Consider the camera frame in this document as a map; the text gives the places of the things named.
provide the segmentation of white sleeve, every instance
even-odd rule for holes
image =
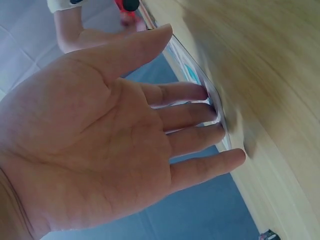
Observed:
[[[87,0],[47,0],[51,13],[82,6]]]

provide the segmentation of wrist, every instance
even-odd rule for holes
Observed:
[[[33,240],[31,225],[9,179],[0,168],[0,233],[6,240]]]

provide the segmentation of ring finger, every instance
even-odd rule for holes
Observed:
[[[167,135],[172,149],[172,156],[200,152],[219,143],[225,136],[225,130],[218,124],[193,126]]]

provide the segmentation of blue floor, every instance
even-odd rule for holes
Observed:
[[[169,83],[176,79],[163,55],[127,78],[148,83]],[[212,146],[200,153],[174,158],[171,162],[217,153],[216,147]],[[50,233],[43,239],[256,240],[258,235],[231,175],[225,174],[172,194],[131,216],[93,229]]]

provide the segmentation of wooden board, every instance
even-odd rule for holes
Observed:
[[[216,86],[231,144],[248,154],[232,177],[259,231],[319,240],[320,3],[142,3]]]

